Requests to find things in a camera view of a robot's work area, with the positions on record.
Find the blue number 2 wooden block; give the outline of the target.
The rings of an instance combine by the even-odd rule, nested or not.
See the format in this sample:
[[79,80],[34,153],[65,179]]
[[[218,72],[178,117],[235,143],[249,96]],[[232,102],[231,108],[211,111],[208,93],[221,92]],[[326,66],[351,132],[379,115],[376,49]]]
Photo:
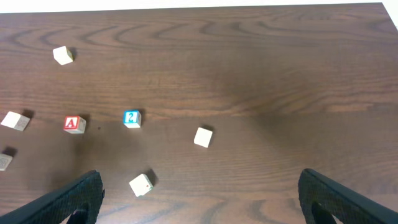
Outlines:
[[141,127],[141,113],[139,110],[127,110],[124,112],[123,124],[127,128]]

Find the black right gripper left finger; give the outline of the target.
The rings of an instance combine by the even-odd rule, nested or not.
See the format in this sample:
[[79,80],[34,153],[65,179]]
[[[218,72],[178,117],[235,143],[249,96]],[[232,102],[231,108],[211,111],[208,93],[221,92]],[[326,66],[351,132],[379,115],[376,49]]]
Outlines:
[[91,170],[61,189],[1,216],[1,223],[96,223],[103,198],[100,173]]

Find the plain engraved wooden block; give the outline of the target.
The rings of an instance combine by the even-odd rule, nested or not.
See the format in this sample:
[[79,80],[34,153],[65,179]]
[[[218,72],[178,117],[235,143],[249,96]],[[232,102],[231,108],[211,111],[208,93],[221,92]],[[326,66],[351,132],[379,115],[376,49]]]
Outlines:
[[201,126],[197,129],[193,142],[201,147],[208,148],[214,129],[211,126]]

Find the red letter A wooden block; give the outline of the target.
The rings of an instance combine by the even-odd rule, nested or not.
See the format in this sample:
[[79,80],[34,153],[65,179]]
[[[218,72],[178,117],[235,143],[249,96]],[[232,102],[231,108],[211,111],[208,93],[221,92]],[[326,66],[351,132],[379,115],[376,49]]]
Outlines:
[[83,134],[86,128],[86,120],[80,116],[66,116],[63,130],[70,134]]

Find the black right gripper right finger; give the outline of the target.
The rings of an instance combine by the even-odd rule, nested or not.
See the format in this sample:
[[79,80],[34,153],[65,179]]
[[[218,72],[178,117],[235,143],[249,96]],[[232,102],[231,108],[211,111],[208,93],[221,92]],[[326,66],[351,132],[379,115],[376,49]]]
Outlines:
[[339,184],[313,169],[304,169],[298,194],[307,223],[397,223],[397,212]]

